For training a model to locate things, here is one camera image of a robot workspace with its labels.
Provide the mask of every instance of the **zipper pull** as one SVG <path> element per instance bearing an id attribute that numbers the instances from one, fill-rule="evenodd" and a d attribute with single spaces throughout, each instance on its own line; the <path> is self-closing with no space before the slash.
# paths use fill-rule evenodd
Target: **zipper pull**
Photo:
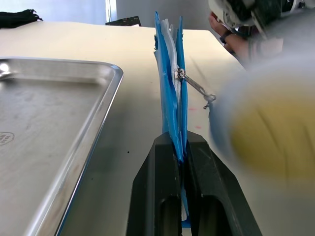
<path id="1" fill-rule="evenodd" d="M 175 71 L 175 79 L 185 80 L 187 83 L 189 83 L 195 90 L 197 90 L 203 96 L 203 98 L 207 101 L 207 105 L 204 106 L 203 109 L 207 109 L 207 107 L 209 107 L 210 103 L 212 103 L 217 98 L 215 94 L 207 93 L 206 90 L 201 85 L 199 85 L 192 78 L 190 78 L 188 75 L 186 75 L 186 72 L 184 69 L 179 68 L 177 71 Z"/>

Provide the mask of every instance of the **metal tray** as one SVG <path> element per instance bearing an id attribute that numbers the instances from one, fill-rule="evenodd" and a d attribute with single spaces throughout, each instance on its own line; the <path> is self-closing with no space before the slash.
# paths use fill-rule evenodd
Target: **metal tray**
<path id="1" fill-rule="evenodd" d="M 111 64 L 0 58 L 0 235 L 54 235 L 123 77 Z"/>

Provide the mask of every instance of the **black cloth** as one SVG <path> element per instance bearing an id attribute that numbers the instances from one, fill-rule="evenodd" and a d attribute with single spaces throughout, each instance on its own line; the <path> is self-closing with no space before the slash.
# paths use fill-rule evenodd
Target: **black cloth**
<path id="1" fill-rule="evenodd" d="M 21 12 L 0 12 L 0 28 L 16 28 L 42 19 L 35 14 L 36 11 L 28 9 Z"/>

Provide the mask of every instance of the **black watch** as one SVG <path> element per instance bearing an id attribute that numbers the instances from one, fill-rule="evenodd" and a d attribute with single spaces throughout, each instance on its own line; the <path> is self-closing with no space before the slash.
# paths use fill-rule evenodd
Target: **black watch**
<path id="1" fill-rule="evenodd" d="M 220 40 L 223 44 L 226 44 L 225 38 L 228 37 L 230 34 L 233 34 L 231 31 L 227 31 L 224 33 L 224 35 L 222 35 L 222 37 L 220 37 Z"/>

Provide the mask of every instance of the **table surface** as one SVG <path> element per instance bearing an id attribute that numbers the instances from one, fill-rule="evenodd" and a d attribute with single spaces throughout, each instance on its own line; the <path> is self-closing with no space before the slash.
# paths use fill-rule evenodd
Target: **table surface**
<path id="1" fill-rule="evenodd" d="M 124 71 L 123 82 L 64 226 L 64 235 L 126 233 L 133 179 L 154 139 L 161 134 L 154 34 L 153 28 L 52 22 L 0 30 L 0 57 L 103 61 Z M 209 92 L 219 94 L 233 74 L 243 70 L 208 31 L 185 30 L 184 51 L 187 74 Z M 190 86 L 188 93 L 188 130 L 202 135 L 234 172 L 263 235 L 311 235 L 315 220 L 312 197 L 288 195 L 287 190 L 267 186 L 265 180 L 230 166 L 212 143 L 208 110 L 203 109 L 205 101 Z M 0 201 L 8 201 L 2 195 L 0 190 Z M 16 216 L 22 210 L 18 205 L 11 212 L 0 209 L 0 235 L 22 235 L 40 202 L 32 196 L 24 196 L 23 200 L 21 196 L 11 196 L 10 201 L 32 207 L 23 212 L 25 217 L 19 222 Z"/>

